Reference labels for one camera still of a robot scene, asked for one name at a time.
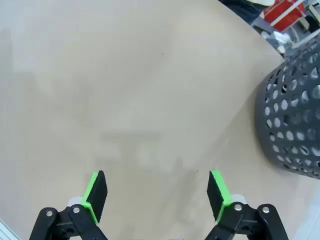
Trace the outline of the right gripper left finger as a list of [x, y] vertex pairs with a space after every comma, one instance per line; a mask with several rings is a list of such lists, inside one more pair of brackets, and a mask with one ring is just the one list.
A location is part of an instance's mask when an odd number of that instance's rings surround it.
[[35, 221], [31, 240], [106, 240], [98, 227], [107, 199], [108, 187], [102, 170], [94, 172], [80, 203], [58, 211], [53, 207], [43, 208]]

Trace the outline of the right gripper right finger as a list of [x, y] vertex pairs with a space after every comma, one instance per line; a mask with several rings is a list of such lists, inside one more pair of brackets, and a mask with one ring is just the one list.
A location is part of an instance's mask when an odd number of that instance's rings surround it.
[[206, 192], [216, 222], [207, 240], [232, 240], [235, 235], [245, 235], [249, 240], [288, 238], [275, 206], [261, 204], [255, 209], [247, 203], [233, 201], [219, 171], [209, 172]]

